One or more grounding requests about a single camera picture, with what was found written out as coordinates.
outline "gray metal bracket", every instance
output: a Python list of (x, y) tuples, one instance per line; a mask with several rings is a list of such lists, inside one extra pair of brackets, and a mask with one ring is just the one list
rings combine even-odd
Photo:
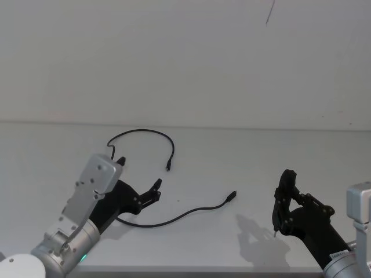
[(104, 194), (113, 190), (122, 173), (122, 166), (105, 155), (93, 155), (80, 179), (75, 193), (67, 201), (57, 222), (44, 234), (46, 245), (57, 255), (83, 228), (95, 205)]
[(356, 184), (347, 190), (347, 215), (354, 219), (356, 257), (364, 277), (371, 277), (371, 183)]

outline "black cable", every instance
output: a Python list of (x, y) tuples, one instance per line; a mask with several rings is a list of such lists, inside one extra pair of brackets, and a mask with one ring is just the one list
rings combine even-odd
[(185, 217), (186, 215), (188, 215), (189, 213), (194, 213), (195, 211), (199, 211), (199, 210), (216, 210), (216, 209), (219, 209), (220, 207), (223, 207), (226, 203), (230, 202), (233, 200), (234, 197), (236, 197), (237, 195), (237, 191), (233, 191), (231, 194), (229, 194), (229, 196), (226, 198), (226, 200), (224, 202), (222, 202), (222, 204), (218, 205), (218, 206), (214, 206), (214, 207), (198, 207), (198, 208), (194, 208), (193, 210), (190, 210), (190, 211), (187, 211), (186, 213), (183, 213), (182, 215), (172, 219), (172, 220), (169, 220), (169, 221), (166, 221), (166, 222), (163, 222), (163, 223), (160, 223), (160, 224), (152, 224), (152, 225), (141, 225), (141, 224), (135, 224), (135, 223), (131, 223), (131, 222), (127, 222), (125, 220), (122, 220), (118, 217), (116, 217), (116, 220), (123, 223), (123, 224), (126, 224), (126, 225), (129, 225), (129, 226), (133, 226), (133, 227), (138, 227), (138, 228), (157, 228), (157, 227), (161, 227), (161, 226), (165, 226), (167, 224), (171, 224), (183, 217)]
[(175, 152), (174, 142), (173, 142), (173, 140), (172, 140), (168, 135), (166, 135), (165, 133), (162, 133), (162, 132), (160, 132), (160, 131), (153, 130), (153, 129), (133, 129), (133, 130), (128, 130), (128, 131), (125, 131), (125, 132), (123, 132), (123, 133), (120, 133), (120, 134), (116, 135), (115, 137), (113, 137), (112, 139), (110, 139), (110, 140), (108, 141), (108, 143), (107, 143), (107, 147), (111, 147), (111, 148), (112, 148), (111, 159), (112, 159), (112, 160), (114, 159), (114, 156), (115, 156), (115, 150), (116, 150), (115, 145), (111, 144), (112, 141), (116, 140), (117, 138), (119, 138), (119, 137), (121, 137), (121, 136), (124, 136), (125, 134), (129, 134), (129, 133), (132, 133), (132, 132), (139, 132), (139, 131), (146, 131), (146, 132), (157, 133), (157, 134), (159, 134), (159, 135), (164, 136), (165, 138), (167, 138), (167, 139), (170, 141), (173, 150), (172, 150), (172, 154), (170, 155), (169, 160), (168, 160), (168, 162), (167, 162), (167, 164), (166, 164), (166, 171), (170, 171), (170, 168), (171, 168), (171, 166), (172, 166), (172, 158), (173, 158), (173, 156), (174, 156), (174, 152)]

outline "green led light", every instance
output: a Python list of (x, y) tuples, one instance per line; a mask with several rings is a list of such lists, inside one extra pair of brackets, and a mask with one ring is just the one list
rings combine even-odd
[(81, 262), (86, 258), (87, 254), (85, 254), (82, 258), (81, 258)]

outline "mark on wall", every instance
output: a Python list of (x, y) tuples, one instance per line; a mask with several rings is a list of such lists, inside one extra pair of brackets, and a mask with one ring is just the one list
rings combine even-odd
[(273, 0), (272, 2), (272, 6), (271, 6), (271, 10), (269, 11), (269, 14), (268, 14), (268, 17), (267, 17), (267, 21), (265, 22), (265, 26), (268, 25), (268, 21), (269, 21), (269, 18), (271, 17), (271, 13), (273, 11), (273, 7), (274, 7), (274, 3), (276, 2), (276, 0)]

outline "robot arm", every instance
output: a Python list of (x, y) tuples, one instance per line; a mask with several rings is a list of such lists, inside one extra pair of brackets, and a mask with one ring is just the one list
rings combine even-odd
[[(275, 191), (272, 221), (274, 231), (285, 236), (298, 237), (308, 248), (322, 269), (335, 254), (351, 251), (347, 243), (330, 224), (335, 213), (312, 195), (300, 194), (295, 186), (296, 173), (285, 170)], [(291, 200), (301, 207), (289, 211)]]
[[(296, 173), (285, 170), (275, 191), (275, 204), (272, 214), (274, 231), (283, 235), (298, 237), (308, 248), (323, 269), (325, 278), (368, 278), (370, 270), (366, 264), (371, 262), (367, 250), (371, 250), (365, 235), (369, 221), (369, 197), (371, 189), (364, 194), (366, 186), (356, 185), (347, 192), (348, 216), (355, 219), (357, 243), (346, 243), (330, 224), (335, 213), (330, 206), (322, 204), (309, 193), (300, 194), (295, 186)], [(290, 211), (291, 200), (301, 207)]]
[(139, 214), (157, 202), (162, 181), (159, 179), (148, 192), (139, 195), (119, 180), (124, 164), (125, 158), (116, 163), (104, 155), (93, 155), (75, 184), (75, 193), (58, 220), (45, 232), (43, 241), (31, 255), (20, 254), (3, 260), (1, 277), (64, 278), (118, 215)]

